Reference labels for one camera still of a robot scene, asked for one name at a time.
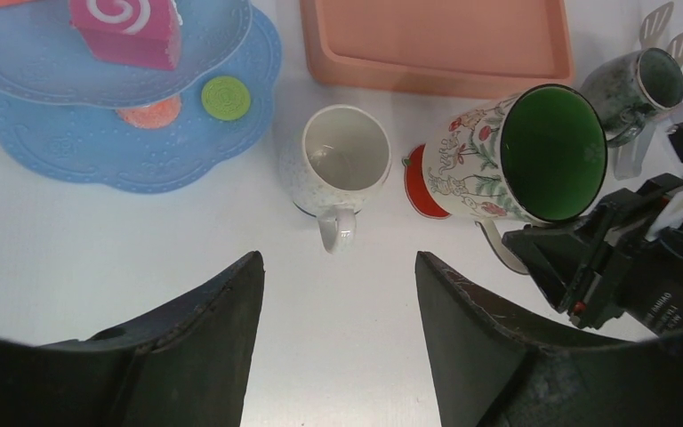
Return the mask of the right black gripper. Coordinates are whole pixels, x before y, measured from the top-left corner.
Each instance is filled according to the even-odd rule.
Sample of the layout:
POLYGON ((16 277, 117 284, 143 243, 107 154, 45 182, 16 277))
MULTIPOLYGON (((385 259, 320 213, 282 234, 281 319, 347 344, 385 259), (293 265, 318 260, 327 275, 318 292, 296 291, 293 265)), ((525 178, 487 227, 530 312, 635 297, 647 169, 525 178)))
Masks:
POLYGON ((615 151, 615 177, 640 176, 654 147, 675 173, 605 196, 570 230, 525 226, 502 237, 549 305, 577 327, 623 313, 657 334, 683 327, 683 104, 615 151))

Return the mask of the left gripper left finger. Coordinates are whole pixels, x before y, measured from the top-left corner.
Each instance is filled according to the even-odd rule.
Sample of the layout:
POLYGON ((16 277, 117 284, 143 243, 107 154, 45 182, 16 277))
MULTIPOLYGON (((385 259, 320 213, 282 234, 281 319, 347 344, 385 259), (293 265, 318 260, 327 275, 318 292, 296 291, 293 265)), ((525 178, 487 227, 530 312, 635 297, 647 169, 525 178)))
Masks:
POLYGON ((87 340, 0 339, 0 426, 238 426, 264 283, 252 251, 87 340))

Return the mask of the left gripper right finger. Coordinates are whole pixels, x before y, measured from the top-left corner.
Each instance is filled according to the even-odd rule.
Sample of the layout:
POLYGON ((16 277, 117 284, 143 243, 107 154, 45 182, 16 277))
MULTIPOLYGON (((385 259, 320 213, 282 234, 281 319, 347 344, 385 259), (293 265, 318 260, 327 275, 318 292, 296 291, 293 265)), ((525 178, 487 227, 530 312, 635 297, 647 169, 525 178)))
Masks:
POLYGON ((537 315, 420 252, 415 280, 445 426, 683 426, 683 330, 641 342, 537 315))

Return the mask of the floral mug green inside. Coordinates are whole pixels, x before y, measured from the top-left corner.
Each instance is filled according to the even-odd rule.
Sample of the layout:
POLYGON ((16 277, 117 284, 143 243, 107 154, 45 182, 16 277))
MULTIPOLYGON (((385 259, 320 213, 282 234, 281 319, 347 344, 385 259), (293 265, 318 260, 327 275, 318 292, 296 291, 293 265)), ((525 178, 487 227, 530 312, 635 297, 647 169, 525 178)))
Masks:
POLYGON ((543 227, 583 214, 607 174, 607 137, 580 93, 539 85, 448 119, 424 145, 421 174, 440 209, 472 219, 498 259, 525 275, 496 223, 543 227))

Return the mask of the metal serving tongs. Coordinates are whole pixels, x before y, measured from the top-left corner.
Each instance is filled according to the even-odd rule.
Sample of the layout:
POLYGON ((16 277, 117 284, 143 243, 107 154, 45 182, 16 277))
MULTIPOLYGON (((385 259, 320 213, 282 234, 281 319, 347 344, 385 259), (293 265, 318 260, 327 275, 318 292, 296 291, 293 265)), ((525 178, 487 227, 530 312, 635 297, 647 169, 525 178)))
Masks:
MULTIPOLYGON (((674 8, 674 2, 669 1, 650 12, 639 29, 639 42, 642 48, 663 48, 683 68, 683 32, 674 36, 668 44, 661 42, 663 35, 668 33, 674 8)), ((641 174, 657 124, 666 118, 668 112, 669 109, 650 119, 633 142, 613 149, 613 175, 618 181, 636 178, 641 174)))

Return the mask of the red round coaster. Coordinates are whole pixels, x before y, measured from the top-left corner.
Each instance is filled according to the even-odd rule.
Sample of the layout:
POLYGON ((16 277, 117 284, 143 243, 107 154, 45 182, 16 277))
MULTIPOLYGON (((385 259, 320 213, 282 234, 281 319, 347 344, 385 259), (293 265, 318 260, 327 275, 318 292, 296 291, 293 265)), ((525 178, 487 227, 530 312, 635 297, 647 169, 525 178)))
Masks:
POLYGON ((426 218, 444 220, 450 214, 441 208, 428 192, 422 172, 422 158, 425 145, 414 148, 402 161, 405 168, 404 187, 414 210, 426 218))

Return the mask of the dark green ceramic mug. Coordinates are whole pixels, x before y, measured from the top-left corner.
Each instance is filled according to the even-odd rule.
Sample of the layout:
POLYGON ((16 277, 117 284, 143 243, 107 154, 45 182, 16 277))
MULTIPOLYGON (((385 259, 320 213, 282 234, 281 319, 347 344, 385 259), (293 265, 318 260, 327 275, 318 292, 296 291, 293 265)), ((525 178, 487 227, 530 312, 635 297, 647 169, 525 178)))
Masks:
POLYGON ((584 80, 610 149, 634 141, 658 114, 683 101, 683 72, 665 50, 647 48, 610 60, 584 80))

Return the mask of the cream ceramic mug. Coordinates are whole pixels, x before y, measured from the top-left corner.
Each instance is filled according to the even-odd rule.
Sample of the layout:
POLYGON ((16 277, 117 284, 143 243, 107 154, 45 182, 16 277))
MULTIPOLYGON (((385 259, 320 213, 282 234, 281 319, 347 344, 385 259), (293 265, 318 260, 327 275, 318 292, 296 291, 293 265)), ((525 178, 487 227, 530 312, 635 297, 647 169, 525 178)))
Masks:
POLYGON ((315 214, 322 245, 338 254, 354 242, 357 214, 390 175, 390 138, 379 120, 345 104, 314 113, 278 149, 288 197, 315 214))

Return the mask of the orange glazed donut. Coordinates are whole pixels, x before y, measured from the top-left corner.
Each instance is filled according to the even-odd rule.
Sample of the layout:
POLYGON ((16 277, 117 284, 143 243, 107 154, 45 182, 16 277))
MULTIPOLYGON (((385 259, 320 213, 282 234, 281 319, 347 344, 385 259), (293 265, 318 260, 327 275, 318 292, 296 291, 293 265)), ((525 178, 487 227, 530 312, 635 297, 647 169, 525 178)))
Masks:
POLYGON ((138 108, 117 109, 116 113, 133 127, 148 130, 160 129, 173 123, 181 113, 181 97, 175 95, 138 108))

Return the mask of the green round macaron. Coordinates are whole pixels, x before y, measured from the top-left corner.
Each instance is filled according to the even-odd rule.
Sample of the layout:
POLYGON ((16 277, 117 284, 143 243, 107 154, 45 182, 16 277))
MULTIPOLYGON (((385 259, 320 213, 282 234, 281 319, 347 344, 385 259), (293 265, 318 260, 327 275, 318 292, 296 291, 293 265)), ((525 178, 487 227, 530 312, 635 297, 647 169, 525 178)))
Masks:
POLYGON ((210 116, 222 121, 235 121, 248 113, 252 96, 241 80, 219 76, 204 84, 201 103, 210 116))

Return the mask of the pink swirl roll cake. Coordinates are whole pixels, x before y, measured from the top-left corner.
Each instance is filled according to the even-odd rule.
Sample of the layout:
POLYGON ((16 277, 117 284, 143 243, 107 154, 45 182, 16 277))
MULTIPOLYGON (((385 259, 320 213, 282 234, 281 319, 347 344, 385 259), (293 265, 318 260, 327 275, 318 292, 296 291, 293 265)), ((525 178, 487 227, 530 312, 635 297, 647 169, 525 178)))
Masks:
POLYGON ((70 0, 70 22, 102 61, 171 71, 182 50, 181 16, 170 0, 70 0))

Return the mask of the pink cake slice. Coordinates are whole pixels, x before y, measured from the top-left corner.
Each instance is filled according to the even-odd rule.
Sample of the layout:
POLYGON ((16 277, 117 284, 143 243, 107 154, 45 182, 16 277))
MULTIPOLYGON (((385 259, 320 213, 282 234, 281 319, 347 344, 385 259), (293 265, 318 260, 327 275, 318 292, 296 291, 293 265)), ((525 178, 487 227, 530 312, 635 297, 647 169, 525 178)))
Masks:
POLYGON ((0 0, 0 8, 9 7, 18 4, 25 4, 32 2, 33 0, 0 0))

